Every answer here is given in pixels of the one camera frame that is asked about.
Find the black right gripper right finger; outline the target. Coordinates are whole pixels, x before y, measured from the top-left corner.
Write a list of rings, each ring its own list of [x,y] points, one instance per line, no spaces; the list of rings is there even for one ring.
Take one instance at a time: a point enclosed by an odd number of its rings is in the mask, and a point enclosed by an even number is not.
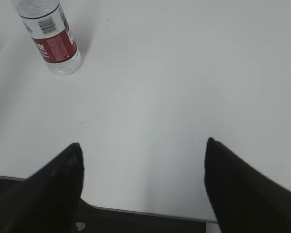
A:
[[[291,191],[210,137],[205,189],[223,233],[291,233]]]

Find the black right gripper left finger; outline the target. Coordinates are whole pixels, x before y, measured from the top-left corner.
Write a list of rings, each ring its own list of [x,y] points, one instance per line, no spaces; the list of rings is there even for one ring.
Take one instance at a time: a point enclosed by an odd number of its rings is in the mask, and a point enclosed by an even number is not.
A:
[[[0,233],[69,233],[83,190],[83,153],[72,143],[0,194]]]

